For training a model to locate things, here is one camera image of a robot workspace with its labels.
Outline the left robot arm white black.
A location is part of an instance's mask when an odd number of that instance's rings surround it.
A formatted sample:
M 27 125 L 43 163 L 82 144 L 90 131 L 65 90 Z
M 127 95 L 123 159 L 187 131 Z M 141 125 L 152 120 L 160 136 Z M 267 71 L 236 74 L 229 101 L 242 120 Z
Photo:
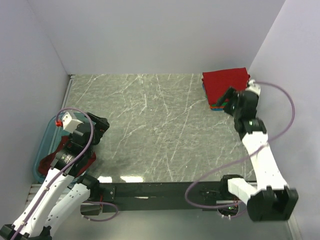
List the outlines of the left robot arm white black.
M 110 127 L 108 120 L 85 113 L 86 121 L 68 110 L 57 115 L 55 124 L 68 132 L 55 153 L 39 190 L 18 219 L 5 224 L 0 236 L 5 240 L 51 240 L 60 224 L 85 201 L 96 200 L 101 193 L 98 179 L 85 174 L 96 159 L 92 147 Z

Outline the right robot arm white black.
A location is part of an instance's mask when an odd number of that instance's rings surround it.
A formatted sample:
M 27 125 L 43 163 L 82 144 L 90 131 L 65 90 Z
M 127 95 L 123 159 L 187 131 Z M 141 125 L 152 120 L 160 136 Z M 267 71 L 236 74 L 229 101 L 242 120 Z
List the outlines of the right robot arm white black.
M 283 178 L 272 150 L 264 122 L 256 116 L 261 89 L 258 85 L 237 91 L 229 87 L 217 101 L 225 103 L 224 112 L 231 115 L 255 173 L 256 186 L 235 175 L 223 177 L 219 187 L 222 198 L 236 196 L 247 208 L 254 222 L 287 221 L 298 202 L 296 189 L 290 188 Z

